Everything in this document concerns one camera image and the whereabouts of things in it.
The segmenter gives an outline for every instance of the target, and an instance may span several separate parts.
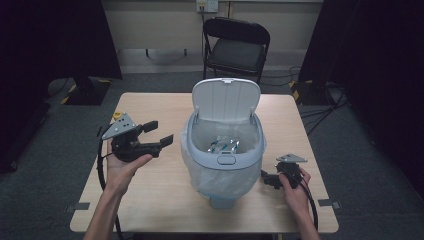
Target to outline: white trash can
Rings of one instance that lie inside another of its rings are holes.
[[[203,80],[193,88],[194,112],[181,131],[181,152],[191,185],[228,209],[261,174],[265,137],[255,109],[261,91],[244,79]]]

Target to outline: forearm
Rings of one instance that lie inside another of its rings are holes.
[[[84,240],[110,239],[122,196],[107,189],[100,196]]]

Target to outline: open lid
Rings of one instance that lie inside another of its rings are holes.
[[[255,82],[237,78],[203,80],[192,92],[198,118],[221,122],[248,120],[260,96],[261,90]]]

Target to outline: human hand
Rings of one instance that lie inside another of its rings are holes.
[[[132,162],[123,162],[112,153],[112,140],[107,142],[107,180],[105,191],[112,191],[123,196],[137,169],[148,163],[153,157],[150,154],[140,156]]]
[[[299,169],[304,180],[301,184],[307,187],[309,180],[311,179],[311,175],[309,175],[309,173],[307,173],[303,168],[299,167]],[[303,188],[299,185],[295,189],[292,189],[289,180],[283,173],[279,174],[279,178],[284,187],[284,200],[294,214],[296,220],[299,221],[306,217],[310,218],[308,205],[309,199]]]

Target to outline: wooden table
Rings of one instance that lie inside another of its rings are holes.
[[[157,142],[174,134],[174,143],[138,170],[122,199],[118,216],[122,231],[157,233],[284,233],[296,232],[296,224],[283,200],[283,190],[275,190],[259,178],[249,193],[233,209],[212,209],[209,201],[190,185],[182,156],[180,132],[193,112],[191,94],[125,93],[116,111],[127,112],[134,122],[159,121],[159,128],[139,136],[140,142]],[[328,199],[314,154],[296,104],[288,95],[261,95],[256,110],[261,120],[267,147],[262,169],[275,174],[276,157],[288,153],[308,160],[300,165],[312,179],[310,190],[317,205],[319,232],[333,233],[338,223],[331,206],[320,207]],[[70,227],[86,231],[101,195],[94,162],[80,202],[88,210],[76,210]]]

